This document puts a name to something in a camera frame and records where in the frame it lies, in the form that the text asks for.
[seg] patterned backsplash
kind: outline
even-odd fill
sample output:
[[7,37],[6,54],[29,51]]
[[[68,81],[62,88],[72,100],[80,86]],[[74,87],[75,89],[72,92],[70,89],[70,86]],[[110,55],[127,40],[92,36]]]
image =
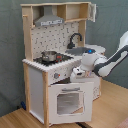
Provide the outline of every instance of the patterned backsplash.
[[[33,58],[41,56],[44,50],[66,50],[70,37],[78,33],[79,22],[35,27],[31,31]],[[73,38],[78,46],[78,36]]]

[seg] oven window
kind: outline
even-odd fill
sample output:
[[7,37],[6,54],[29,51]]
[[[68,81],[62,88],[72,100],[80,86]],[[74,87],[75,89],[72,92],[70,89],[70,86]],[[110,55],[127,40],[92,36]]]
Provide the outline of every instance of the oven window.
[[57,114],[76,114],[84,112],[84,94],[63,93],[57,96]]

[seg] gray wall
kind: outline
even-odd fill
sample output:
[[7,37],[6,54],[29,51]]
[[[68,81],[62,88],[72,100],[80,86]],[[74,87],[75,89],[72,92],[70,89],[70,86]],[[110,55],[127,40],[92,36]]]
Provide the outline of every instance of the gray wall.
[[[60,2],[60,0],[0,1],[0,116],[15,110],[21,101],[25,101],[22,65],[25,55],[20,4],[43,2]],[[127,0],[112,2],[91,0],[91,2],[97,4],[100,15],[96,23],[87,22],[86,43],[105,47],[107,49],[105,55],[109,57],[116,51],[122,34],[127,31],[128,2]],[[127,64],[128,59],[104,79],[128,88]]]

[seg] oven handle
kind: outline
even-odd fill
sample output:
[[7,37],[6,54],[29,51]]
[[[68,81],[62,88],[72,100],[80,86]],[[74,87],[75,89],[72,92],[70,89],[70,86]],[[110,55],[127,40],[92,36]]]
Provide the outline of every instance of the oven handle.
[[73,88],[73,89],[62,89],[63,92],[71,92],[71,91],[79,91],[80,90],[80,87],[79,88]]

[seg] faucet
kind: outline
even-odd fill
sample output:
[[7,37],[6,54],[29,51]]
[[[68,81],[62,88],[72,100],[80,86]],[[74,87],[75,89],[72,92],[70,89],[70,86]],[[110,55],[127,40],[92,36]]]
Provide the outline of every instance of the faucet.
[[75,35],[79,35],[80,36],[80,41],[82,41],[82,35],[80,33],[74,33],[71,38],[70,38],[70,43],[68,44],[67,48],[68,49],[72,49],[73,47],[75,47],[75,44],[73,44],[72,39]]

